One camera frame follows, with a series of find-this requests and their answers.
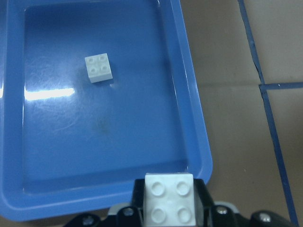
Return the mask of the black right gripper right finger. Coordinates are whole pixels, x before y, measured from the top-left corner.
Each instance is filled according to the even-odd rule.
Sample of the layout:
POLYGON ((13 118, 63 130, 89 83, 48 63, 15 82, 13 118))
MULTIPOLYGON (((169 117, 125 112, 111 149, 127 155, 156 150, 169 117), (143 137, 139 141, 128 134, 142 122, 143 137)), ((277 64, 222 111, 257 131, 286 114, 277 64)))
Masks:
POLYGON ((209 226, 209 209, 214 205, 214 201, 202 179, 194 179, 194 202, 196 226, 209 226))

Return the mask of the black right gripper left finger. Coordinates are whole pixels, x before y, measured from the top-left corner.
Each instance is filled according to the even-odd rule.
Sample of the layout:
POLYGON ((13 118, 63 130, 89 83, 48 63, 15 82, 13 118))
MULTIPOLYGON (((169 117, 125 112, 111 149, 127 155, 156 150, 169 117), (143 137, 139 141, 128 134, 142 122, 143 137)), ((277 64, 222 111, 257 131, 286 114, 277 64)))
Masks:
POLYGON ((144 226, 143 202, 144 202, 145 180, 137 179, 134 182, 131 206, 135 210, 136 227, 144 226))

